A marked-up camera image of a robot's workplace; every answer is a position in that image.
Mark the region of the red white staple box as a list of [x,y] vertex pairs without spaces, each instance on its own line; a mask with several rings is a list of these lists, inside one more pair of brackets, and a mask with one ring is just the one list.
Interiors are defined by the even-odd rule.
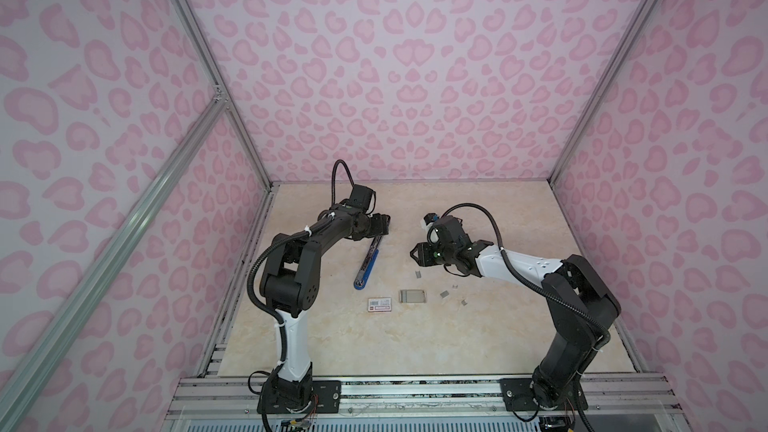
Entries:
[[374,297],[367,301],[367,311],[370,313],[387,313],[393,309],[390,297]]

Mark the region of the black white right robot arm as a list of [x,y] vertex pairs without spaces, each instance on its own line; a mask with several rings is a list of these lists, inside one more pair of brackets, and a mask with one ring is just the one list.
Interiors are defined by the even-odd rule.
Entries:
[[410,256],[421,267],[453,266],[463,276],[517,282],[545,299],[555,335],[528,386],[531,400],[545,410],[564,404],[578,387],[621,313],[618,300],[580,255],[546,259],[487,240],[440,239],[416,244]]

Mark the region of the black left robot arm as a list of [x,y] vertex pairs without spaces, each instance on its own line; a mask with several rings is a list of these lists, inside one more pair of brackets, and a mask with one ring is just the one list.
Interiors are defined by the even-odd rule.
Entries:
[[308,311],[319,295],[323,255],[343,239],[386,236],[390,221],[386,214],[335,204],[303,230],[276,235],[249,272],[249,299],[276,322],[278,362],[269,386],[286,406],[303,407],[312,393]]

